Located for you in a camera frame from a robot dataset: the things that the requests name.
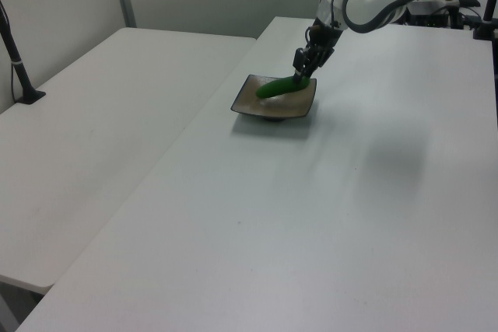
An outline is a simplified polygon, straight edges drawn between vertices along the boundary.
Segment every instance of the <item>table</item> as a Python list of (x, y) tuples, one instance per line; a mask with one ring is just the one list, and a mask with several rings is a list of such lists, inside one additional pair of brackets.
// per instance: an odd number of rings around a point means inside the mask
[(45, 293), (254, 40), (123, 29), (0, 116), (0, 281)]
[(308, 117), (231, 113), (311, 22), (272, 22), (19, 332), (498, 329), (490, 43), (348, 31)]

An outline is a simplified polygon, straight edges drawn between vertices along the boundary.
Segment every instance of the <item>table surface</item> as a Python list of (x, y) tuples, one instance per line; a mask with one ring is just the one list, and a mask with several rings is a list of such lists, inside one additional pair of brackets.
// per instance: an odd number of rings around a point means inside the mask
[(310, 23), (272, 22), (19, 332), (498, 329), (491, 45), (348, 31), (308, 117), (230, 112)]
[(0, 281), (46, 292), (254, 40), (123, 29), (0, 116)]

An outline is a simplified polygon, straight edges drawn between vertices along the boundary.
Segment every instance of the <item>square plate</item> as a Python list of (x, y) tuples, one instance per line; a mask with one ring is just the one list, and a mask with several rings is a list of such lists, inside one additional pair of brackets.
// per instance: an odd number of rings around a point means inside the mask
[(261, 75), (249, 75), (233, 102), (231, 110), (270, 121), (306, 117), (317, 91), (317, 80), (310, 79), (310, 84), (306, 89), (295, 93), (285, 93), (268, 99), (260, 99), (256, 96), (256, 91), (261, 86), (276, 79)]

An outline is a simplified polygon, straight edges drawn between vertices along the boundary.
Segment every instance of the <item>black pole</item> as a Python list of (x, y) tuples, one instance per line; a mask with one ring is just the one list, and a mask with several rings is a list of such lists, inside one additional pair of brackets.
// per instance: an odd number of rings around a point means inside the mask
[(24, 68), (23, 60), (21, 59), (19, 51), (17, 50), (16, 42), (14, 42), (14, 38), (12, 37), (12, 33), (10, 32), (9, 18), (7, 17), (7, 13), (3, 8), (2, 1), (0, 1), (0, 34), (2, 35), (2, 39), (5, 43), (5, 47), (7, 48), (7, 52), (9, 52), (11, 63), (14, 66), (21, 86), (23, 87), (23, 96), (17, 100), (17, 103), (35, 103), (43, 96), (45, 96), (45, 93), (36, 91), (31, 85), (28, 73)]
[(474, 30), (474, 39), (493, 40), (495, 26), (493, 25), (493, 13), (495, 12), (496, 0), (488, 0), (482, 24)]

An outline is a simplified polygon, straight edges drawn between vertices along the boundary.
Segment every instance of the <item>cable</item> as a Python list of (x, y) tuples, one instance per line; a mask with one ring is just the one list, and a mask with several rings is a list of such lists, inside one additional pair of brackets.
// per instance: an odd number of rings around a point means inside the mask
[(482, 21), (481, 15), (479, 15), (474, 9), (469, 8), (469, 7), (460, 7), (460, 8), (468, 9), (469, 11), (474, 12), (479, 17), (479, 19)]
[(3, 7), (3, 4), (2, 4), (1, 0), (0, 0), (0, 11), (2, 11), (2, 14), (5, 17), (5, 21), (7, 21), (7, 25), (9, 26), (9, 30), (10, 30), (9, 16), (7, 16), (7, 12), (6, 12), (5, 8)]
[(334, 0), (331, 0), (330, 2), (330, 13), (331, 13), (331, 22), (330, 22), (330, 26), (332, 26), (332, 28), (334, 28)]
[(10, 64), (10, 93), (12, 95), (12, 101), (17, 103), (16, 96), (14, 95), (14, 64)]
[(310, 44), (310, 30), (311, 30), (311, 27), (308, 27), (306, 29), (306, 31), (304, 32), (304, 39), (306, 39), (306, 44), (307, 45)]

